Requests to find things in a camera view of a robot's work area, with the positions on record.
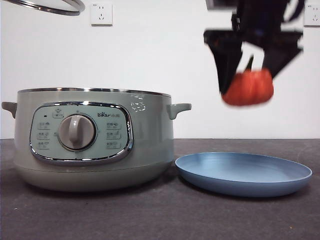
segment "silver knob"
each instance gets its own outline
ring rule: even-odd
[[[66,117],[59,126],[60,143],[71,150],[81,150],[94,139],[96,129],[92,121],[83,115]]]

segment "table surface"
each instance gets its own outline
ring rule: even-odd
[[[175,139],[175,158],[242,152],[310,167],[300,191],[245,198],[212,193],[172,166],[139,186],[96,193],[39,189],[13,165],[14,142],[1,140],[1,240],[319,240],[320,139]]]

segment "wall socket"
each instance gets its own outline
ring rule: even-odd
[[[101,1],[91,4],[90,21],[92,26],[112,26],[113,6],[112,2]]]
[[[306,4],[304,7],[304,26],[320,27],[320,4]]]

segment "control panel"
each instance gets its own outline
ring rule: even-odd
[[[59,163],[121,159],[133,147],[131,118],[117,104],[47,103],[34,112],[30,147],[38,159]]]

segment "pepper stem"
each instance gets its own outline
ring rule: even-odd
[[[251,55],[250,60],[248,62],[248,65],[246,66],[245,70],[251,70],[253,62],[254,62],[254,55]]]

